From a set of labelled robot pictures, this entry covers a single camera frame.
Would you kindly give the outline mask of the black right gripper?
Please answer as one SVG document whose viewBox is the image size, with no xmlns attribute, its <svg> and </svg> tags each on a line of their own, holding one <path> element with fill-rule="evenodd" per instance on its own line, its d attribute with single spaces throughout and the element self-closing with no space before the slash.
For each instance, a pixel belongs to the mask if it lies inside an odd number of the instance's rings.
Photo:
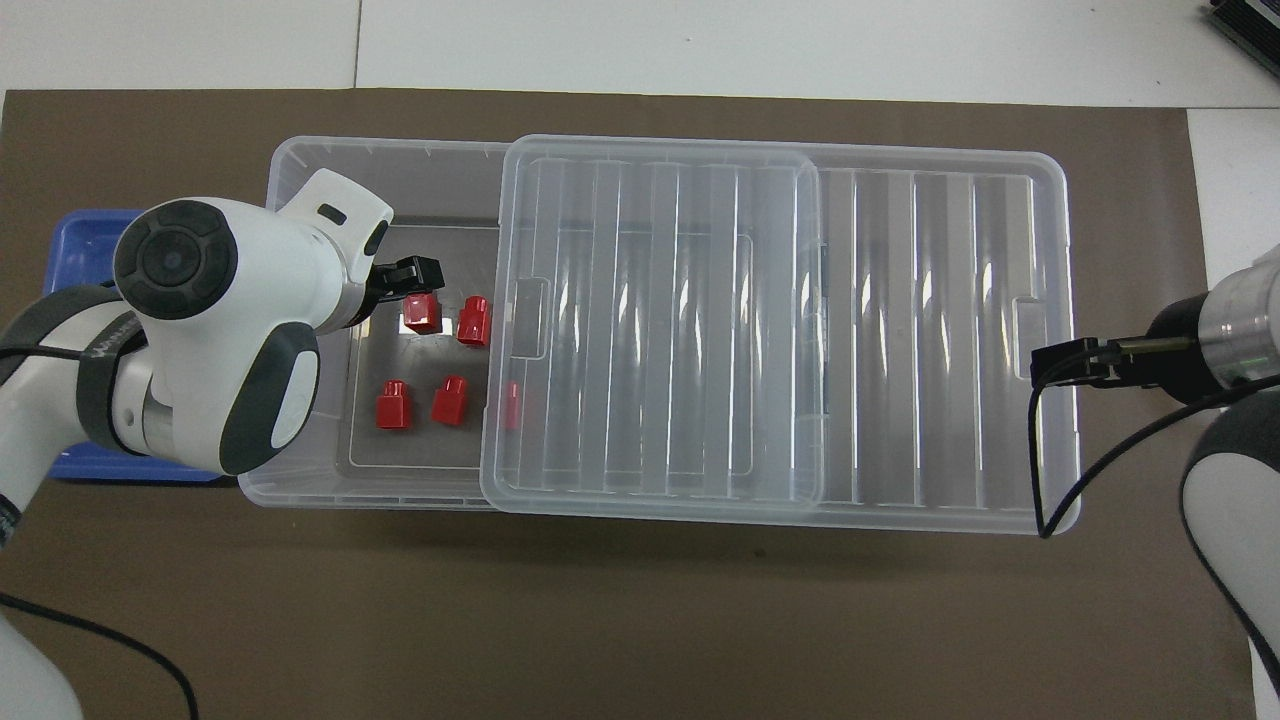
<svg viewBox="0 0 1280 720">
<path fill-rule="evenodd" d="M 1101 360 L 1098 338 L 1076 338 L 1032 352 L 1033 386 L 1079 386 L 1103 380 L 1105 387 L 1160 388 L 1180 404 L 1193 404 L 1222 389 L 1210 370 L 1199 342 L 1199 318 L 1207 293 L 1176 301 L 1161 310 L 1144 334 L 1120 338 L 1139 345 L 1108 366 Z"/>
</svg>

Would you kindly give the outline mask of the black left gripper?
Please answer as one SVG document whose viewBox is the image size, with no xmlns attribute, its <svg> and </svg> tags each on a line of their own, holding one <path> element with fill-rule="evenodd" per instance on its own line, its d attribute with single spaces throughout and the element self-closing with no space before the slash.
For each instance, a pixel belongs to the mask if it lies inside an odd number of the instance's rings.
<svg viewBox="0 0 1280 720">
<path fill-rule="evenodd" d="M 389 299 L 403 299 L 413 293 L 433 293 L 443 288 L 443 270 L 434 258 L 408 256 L 385 265 L 385 282 L 381 265 L 370 269 L 358 305 L 352 311 L 346 327 L 351 328 L 367 320 L 384 295 Z"/>
</svg>

